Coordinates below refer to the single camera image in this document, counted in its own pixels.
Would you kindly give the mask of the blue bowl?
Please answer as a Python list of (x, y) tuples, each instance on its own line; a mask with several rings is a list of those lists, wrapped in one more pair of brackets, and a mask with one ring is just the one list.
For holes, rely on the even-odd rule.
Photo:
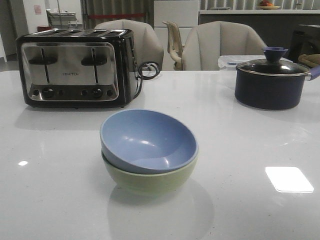
[(115, 167), (136, 174), (161, 174), (184, 167), (198, 155), (192, 131), (167, 114), (128, 109), (100, 126), (101, 148)]

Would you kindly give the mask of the green bowl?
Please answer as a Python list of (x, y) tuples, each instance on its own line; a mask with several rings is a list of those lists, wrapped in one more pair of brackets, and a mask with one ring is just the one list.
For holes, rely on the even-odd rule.
[(158, 196), (179, 189), (191, 176), (197, 158), (187, 165), (165, 173), (139, 174), (113, 166), (102, 154), (107, 172), (112, 180), (126, 191), (142, 196)]

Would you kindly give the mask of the beige chair left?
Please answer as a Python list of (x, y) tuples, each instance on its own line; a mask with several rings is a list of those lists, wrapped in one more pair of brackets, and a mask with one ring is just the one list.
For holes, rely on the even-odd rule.
[(145, 22), (119, 19), (99, 23), (95, 29), (128, 29), (133, 31), (134, 49), (137, 65), (156, 62), (162, 70), (164, 48), (154, 29)]

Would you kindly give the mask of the beige chair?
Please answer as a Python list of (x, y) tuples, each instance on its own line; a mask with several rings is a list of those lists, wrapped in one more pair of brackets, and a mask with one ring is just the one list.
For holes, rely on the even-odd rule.
[(164, 48), (154, 29), (145, 22), (119, 19), (99, 23), (95, 29), (128, 29), (133, 31), (134, 49), (137, 65), (156, 62), (162, 70)]
[(182, 52), (184, 71), (217, 71), (220, 56), (262, 55), (267, 45), (250, 26), (213, 21), (193, 27)]

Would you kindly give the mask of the cream office chair background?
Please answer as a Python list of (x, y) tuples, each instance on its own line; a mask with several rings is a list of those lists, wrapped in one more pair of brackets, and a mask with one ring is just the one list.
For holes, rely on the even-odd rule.
[(183, 45), (178, 25), (172, 21), (163, 21), (167, 27), (167, 52), (174, 61), (173, 69), (176, 71), (183, 70), (182, 53)]

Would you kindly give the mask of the clear plastic container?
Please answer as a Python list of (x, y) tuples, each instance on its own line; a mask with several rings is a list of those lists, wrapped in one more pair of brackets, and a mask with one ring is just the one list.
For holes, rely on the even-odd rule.
[(249, 71), (261, 71), (265, 72), (266, 67), (280, 67), (284, 65), (284, 62), (288, 62), (289, 65), (293, 64), (293, 62), (286, 58), (281, 58), (277, 62), (269, 62), (267, 61), (264, 55), (222, 55), (218, 58), (218, 67), (222, 70), (235, 70), (236, 66), (241, 64), (242, 62), (254, 61), (258, 60), (258, 64), (249, 64), (242, 66), (243, 70)]

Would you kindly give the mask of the red barrier tape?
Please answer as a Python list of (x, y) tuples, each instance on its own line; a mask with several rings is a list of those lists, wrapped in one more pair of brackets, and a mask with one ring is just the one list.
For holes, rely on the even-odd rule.
[(109, 15), (88, 15), (88, 19), (130, 19), (143, 18), (145, 13), (128, 13), (128, 14), (109, 14)]

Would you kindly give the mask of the white cabinet background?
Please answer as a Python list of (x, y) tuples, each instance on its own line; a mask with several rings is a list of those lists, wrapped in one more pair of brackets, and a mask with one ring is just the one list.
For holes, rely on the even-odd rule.
[(164, 49), (162, 69), (164, 71), (172, 71), (174, 69), (174, 60), (172, 60), (167, 50), (168, 28), (163, 22), (166, 21), (177, 24), (181, 44), (185, 45), (190, 30), (192, 27), (198, 25), (200, 1), (155, 0), (153, 2), (153, 10), (154, 31)]

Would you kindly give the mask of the dark blue cooking pot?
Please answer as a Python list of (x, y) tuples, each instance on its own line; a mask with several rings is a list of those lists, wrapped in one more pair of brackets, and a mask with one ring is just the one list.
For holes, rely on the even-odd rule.
[(296, 107), (301, 100), (305, 81), (320, 76), (320, 67), (306, 72), (287, 74), (267, 74), (249, 72), (236, 68), (235, 98), (251, 107), (265, 110), (287, 110)]

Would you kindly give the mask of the black and silver toaster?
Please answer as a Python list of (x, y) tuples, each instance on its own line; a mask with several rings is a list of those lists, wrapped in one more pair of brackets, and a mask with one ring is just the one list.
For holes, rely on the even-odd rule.
[(51, 29), (20, 36), (24, 101), (40, 108), (117, 108), (139, 93), (129, 29)]

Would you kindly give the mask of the glass pot lid blue knob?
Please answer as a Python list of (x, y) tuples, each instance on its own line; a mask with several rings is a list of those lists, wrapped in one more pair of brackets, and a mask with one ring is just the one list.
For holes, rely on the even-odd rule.
[(302, 76), (308, 74), (310, 68), (288, 60), (281, 60), (288, 49), (284, 47), (264, 47), (265, 58), (238, 63), (236, 69), (242, 72), (263, 76)]

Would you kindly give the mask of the metal cart background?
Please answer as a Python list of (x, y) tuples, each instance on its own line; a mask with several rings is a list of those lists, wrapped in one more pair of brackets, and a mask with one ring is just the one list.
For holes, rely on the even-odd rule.
[(75, 12), (68, 11), (51, 11), (46, 9), (46, 15), (48, 24), (51, 27), (71, 27), (77, 22), (77, 17)]

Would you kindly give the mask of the fruit plate on counter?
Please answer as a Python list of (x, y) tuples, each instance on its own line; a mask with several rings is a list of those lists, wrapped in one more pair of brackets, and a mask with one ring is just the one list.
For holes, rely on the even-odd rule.
[(260, 10), (278, 10), (281, 8), (281, 6), (274, 5), (269, 0), (261, 0), (258, 3), (257, 8)]

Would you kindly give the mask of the tan oven mitt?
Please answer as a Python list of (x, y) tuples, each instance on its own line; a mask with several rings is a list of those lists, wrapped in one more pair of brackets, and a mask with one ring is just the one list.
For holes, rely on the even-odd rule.
[(314, 68), (320, 65), (320, 54), (302, 54), (298, 57), (298, 61), (311, 68)]

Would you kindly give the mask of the black appliance right edge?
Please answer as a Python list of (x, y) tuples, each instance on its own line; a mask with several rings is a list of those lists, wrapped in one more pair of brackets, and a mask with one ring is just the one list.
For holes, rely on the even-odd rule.
[(288, 58), (298, 62), (301, 55), (320, 53), (320, 26), (299, 24), (293, 31)]

